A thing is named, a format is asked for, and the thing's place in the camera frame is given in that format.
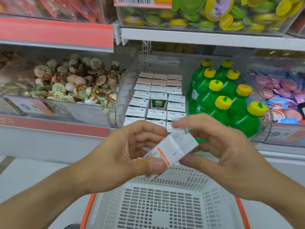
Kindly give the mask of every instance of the soda bottle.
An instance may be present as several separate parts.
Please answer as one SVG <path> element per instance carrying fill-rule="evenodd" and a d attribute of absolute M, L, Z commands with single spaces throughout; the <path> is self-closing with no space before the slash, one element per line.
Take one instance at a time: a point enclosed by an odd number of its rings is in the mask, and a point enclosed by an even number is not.
<path fill-rule="evenodd" d="M 198 96 L 207 91 L 211 80 L 213 80 L 215 76 L 215 73 L 216 70 L 214 69 L 205 69 L 203 78 L 194 84 L 193 92 L 189 101 L 189 109 L 194 109 L 193 106 L 195 105 Z"/>
<path fill-rule="evenodd" d="M 247 109 L 230 117 L 230 126 L 239 129 L 247 137 L 255 136 L 261 129 L 261 117 L 268 111 L 268 107 L 260 102 L 253 101 Z"/>
<path fill-rule="evenodd" d="M 221 90 L 222 82 L 219 80 L 212 80 L 209 84 L 208 90 L 198 96 L 195 105 L 189 106 L 192 109 L 190 113 L 202 113 L 206 112 L 209 108 L 214 106 L 215 100 L 219 96 L 219 91 Z"/>
<path fill-rule="evenodd" d="M 205 69 L 209 68 L 210 66 L 211 66 L 211 60 L 210 59 L 203 59 L 202 62 L 201 62 L 200 67 L 193 73 L 192 80 L 191 80 L 191 83 L 190 83 L 190 88 L 189 88 L 189 91 L 186 95 L 188 99 L 190 99 L 190 97 L 192 95 L 195 83 L 203 78 L 203 74 L 204 74 Z"/>
<path fill-rule="evenodd" d="M 240 84 L 232 96 L 232 104 L 228 109 L 228 114 L 234 115 L 243 112 L 247 108 L 247 97 L 251 94 L 252 88 L 246 84 Z"/>
<path fill-rule="evenodd" d="M 240 75 L 239 71 L 236 70 L 229 70 L 227 76 L 224 80 L 224 84 L 220 91 L 220 95 L 231 97 L 236 90 L 236 80 Z"/>
<path fill-rule="evenodd" d="M 218 68 L 216 71 L 215 79 L 223 82 L 232 64 L 233 61 L 229 59 L 222 61 L 220 68 Z"/>
<path fill-rule="evenodd" d="M 232 100 L 226 96 L 217 97 L 214 108 L 210 108 L 207 114 L 220 121 L 225 126 L 230 126 L 227 110 L 230 108 Z"/>

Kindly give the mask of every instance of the barcode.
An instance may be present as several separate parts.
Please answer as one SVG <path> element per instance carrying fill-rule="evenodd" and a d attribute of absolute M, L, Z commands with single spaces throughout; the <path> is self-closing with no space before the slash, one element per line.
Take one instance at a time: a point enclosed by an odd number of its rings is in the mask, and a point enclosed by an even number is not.
<path fill-rule="evenodd" d="M 151 5 L 154 4 L 153 0 L 116 0 L 118 4 L 133 4 L 133 5 Z"/>

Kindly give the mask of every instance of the left hand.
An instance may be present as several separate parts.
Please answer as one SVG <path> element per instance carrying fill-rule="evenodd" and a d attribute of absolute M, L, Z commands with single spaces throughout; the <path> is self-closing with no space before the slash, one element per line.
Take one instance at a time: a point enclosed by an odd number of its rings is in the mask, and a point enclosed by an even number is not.
<path fill-rule="evenodd" d="M 137 121 L 115 130 L 90 154 L 71 165 L 83 194 L 107 192 L 140 175 L 163 173 L 167 166 L 160 158 L 143 157 L 167 136 L 164 127 Z"/>

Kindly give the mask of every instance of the hand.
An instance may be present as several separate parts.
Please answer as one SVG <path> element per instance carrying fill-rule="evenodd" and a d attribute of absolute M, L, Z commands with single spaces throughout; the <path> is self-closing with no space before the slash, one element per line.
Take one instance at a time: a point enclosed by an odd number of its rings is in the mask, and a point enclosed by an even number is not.
<path fill-rule="evenodd" d="M 143 147 L 153 148 L 166 136 L 164 127 L 137 121 L 110 134 L 90 154 L 71 165 L 71 173 L 77 173 L 84 194 L 107 192 L 134 177 L 163 173 L 167 167 L 160 158 L 133 159 L 147 153 Z"/>
<path fill-rule="evenodd" d="M 190 127 L 190 133 L 208 142 L 200 142 L 197 151 L 207 151 L 219 158 L 214 163 L 202 156 L 188 154 L 180 164 L 194 168 L 219 183 L 232 194 L 263 201 L 272 191 L 281 173 L 274 169 L 239 130 L 224 126 L 207 114 L 197 114 L 173 121 L 174 128 Z"/>

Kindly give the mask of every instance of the white plastic basket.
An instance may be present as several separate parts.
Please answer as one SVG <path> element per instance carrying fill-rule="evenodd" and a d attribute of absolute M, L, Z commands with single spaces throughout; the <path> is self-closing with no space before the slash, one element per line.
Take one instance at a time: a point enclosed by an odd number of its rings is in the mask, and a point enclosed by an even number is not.
<path fill-rule="evenodd" d="M 250 229 L 240 199 L 207 175 L 174 165 L 91 196 L 81 229 Z"/>

